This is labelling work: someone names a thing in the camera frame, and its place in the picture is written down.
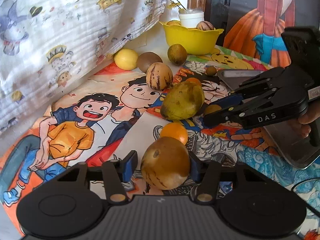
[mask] yellow bowl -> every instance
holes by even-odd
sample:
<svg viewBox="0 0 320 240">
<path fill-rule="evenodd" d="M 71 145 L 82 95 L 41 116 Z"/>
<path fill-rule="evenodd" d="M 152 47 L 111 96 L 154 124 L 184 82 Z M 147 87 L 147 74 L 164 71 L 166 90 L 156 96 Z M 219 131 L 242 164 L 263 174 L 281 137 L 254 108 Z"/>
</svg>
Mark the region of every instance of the yellow bowl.
<svg viewBox="0 0 320 240">
<path fill-rule="evenodd" d="M 163 25 L 165 39 L 169 46 L 181 44 L 188 54 L 205 55 L 214 52 L 217 39 L 224 29 L 201 31 L 196 28 L 186 28 L 180 25 L 167 25 L 167 22 L 159 22 Z"/>
</svg>

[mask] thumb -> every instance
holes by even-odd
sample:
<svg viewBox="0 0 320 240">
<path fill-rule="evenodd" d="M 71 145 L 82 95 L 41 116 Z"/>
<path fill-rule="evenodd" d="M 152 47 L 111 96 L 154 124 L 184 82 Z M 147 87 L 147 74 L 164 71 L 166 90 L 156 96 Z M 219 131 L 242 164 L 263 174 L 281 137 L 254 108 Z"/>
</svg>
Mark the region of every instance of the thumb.
<svg viewBox="0 0 320 240">
<path fill-rule="evenodd" d="M 307 112 L 298 118 L 299 123 L 309 124 L 320 117 L 320 100 L 309 105 Z"/>
</svg>

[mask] white jar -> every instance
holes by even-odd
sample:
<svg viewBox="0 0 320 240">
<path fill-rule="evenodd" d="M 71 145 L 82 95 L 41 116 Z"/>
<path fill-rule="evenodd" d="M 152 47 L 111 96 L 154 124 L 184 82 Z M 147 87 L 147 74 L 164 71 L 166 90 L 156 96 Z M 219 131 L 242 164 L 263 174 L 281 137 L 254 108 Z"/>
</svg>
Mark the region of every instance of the white jar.
<svg viewBox="0 0 320 240">
<path fill-rule="evenodd" d="M 204 12 L 202 9 L 180 9 L 179 19 L 183 27 L 196 28 L 199 22 L 204 21 Z"/>
</svg>

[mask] orange t-shirt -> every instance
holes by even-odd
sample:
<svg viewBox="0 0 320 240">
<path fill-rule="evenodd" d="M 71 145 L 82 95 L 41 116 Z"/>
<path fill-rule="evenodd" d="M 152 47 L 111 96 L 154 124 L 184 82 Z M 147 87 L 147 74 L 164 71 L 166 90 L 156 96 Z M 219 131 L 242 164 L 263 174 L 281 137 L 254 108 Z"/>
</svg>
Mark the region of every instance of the orange t-shirt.
<svg viewBox="0 0 320 240">
<path fill-rule="evenodd" d="M 81 127 L 78 122 L 63 122 L 52 129 L 48 136 L 52 139 L 49 142 L 49 154 L 54 158 L 66 157 L 74 153 L 76 149 L 90 149 L 93 143 L 94 131 L 88 127 Z M 68 162 L 59 162 L 63 167 Z"/>
</svg>

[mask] black circular disc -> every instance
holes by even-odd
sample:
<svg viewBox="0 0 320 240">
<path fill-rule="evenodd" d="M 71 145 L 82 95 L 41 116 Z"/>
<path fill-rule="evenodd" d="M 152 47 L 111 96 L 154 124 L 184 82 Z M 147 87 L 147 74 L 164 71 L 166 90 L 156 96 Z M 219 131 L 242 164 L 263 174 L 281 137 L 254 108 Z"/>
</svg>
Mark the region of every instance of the black circular disc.
<svg viewBox="0 0 320 240">
<path fill-rule="evenodd" d="M 261 238 L 276 238 L 295 232 L 307 210 L 302 199 L 282 193 L 230 192 L 220 201 L 220 213 L 235 229 Z"/>
<path fill-rule="evenodd" d="M 101 199 L 82 187 L 46 187 L 25 196 L 17 207 L 20 225 L 42 237 L 76 236 L 103 211 Z"/>
</svg>

